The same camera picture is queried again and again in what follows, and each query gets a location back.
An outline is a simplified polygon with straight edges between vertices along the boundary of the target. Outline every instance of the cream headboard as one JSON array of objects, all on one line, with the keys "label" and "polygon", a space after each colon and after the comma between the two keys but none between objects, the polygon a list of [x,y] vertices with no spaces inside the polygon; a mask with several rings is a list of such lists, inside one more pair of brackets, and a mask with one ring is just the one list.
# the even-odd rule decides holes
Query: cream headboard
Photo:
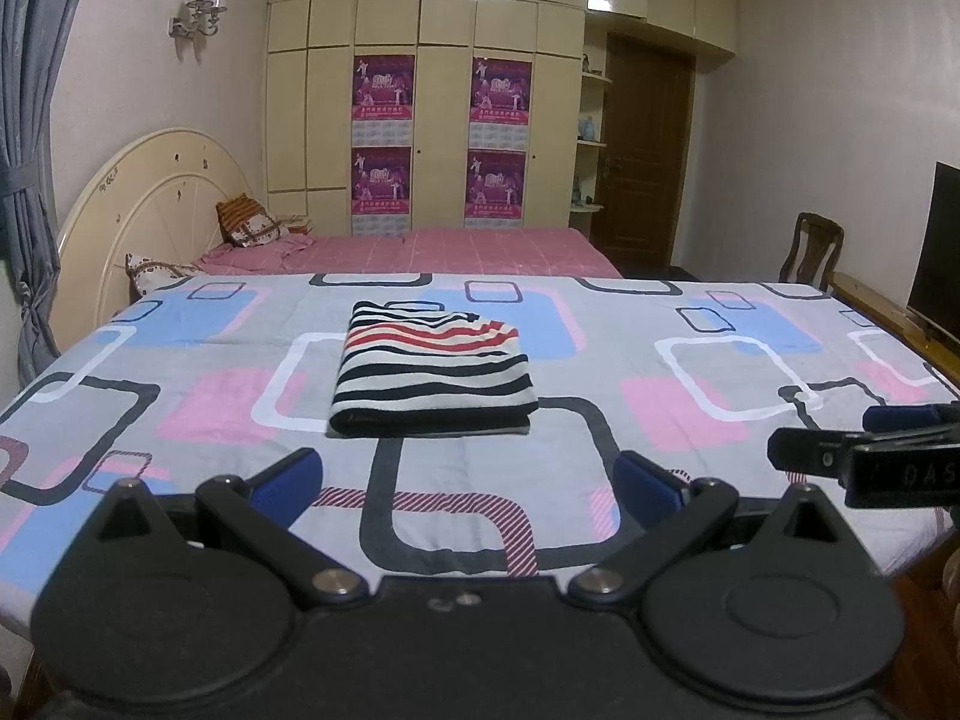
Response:
[{"label": "cream headboard", "polygon": [[128,253],[189,264],[223,242],[216,204],[250,193],[232,156],[191,129],[123,148],[78,198],[59,235],[50,324],[61,351],[131,304]]}]

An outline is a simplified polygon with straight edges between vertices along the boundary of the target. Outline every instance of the wall lamp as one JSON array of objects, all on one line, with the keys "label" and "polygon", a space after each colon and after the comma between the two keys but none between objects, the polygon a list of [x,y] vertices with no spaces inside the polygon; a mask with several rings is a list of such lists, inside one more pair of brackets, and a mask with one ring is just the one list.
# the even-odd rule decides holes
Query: wall lamp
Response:
[{"label": "wall lamp", "polygon": [[190,0],[186,9],[187,18],[170,20],[170,37],[193,40],[198,33],[213,37],[220,31],[220,14],[227,10],[227,0]]}]

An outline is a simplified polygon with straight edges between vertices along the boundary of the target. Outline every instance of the curtain tieback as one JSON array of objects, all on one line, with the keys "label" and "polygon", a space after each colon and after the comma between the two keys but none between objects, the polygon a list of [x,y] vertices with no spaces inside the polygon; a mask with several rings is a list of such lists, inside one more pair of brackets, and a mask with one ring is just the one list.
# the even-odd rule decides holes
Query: curtain tieback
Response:
[{"label": "curtain tieback", "polygon": [[9,170],[0,170],[0,197],[30,189],[38,183],[40,183],[40,164],[37,160],[11,167]]}]

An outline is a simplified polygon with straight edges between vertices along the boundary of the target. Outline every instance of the pink bed sheet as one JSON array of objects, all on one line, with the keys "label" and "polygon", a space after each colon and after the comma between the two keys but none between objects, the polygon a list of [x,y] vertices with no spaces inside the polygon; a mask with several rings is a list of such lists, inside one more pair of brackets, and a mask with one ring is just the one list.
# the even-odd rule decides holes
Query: pink bed sheet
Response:
[{"label": "pink bed sheet", "polygon": [[403,238],[289,235],[262,247],[229,244],[195,265],[211,275],[489,274],[620,278],[573,229],[419,230]]}]

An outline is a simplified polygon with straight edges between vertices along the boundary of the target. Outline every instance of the poster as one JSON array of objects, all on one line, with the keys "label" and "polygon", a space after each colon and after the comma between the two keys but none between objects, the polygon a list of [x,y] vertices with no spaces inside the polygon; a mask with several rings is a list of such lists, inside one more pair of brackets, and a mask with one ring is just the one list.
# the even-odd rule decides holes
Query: poster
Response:
[{"label": "poster", "polygon": [[410,148],[354,148],[350,213],[354,235],[400,235],[410,225]]},{"label": "poster", "polygon": [[410,146],[414,55],[353,57],[354,146]]},{"label": "poster", "polygon": [[522,151],[467,152],[467,227],[520,226],[526,163]]},{"label": "poster", "polygon": [[526,151],[533,64],[473,57],[470,148]]}]

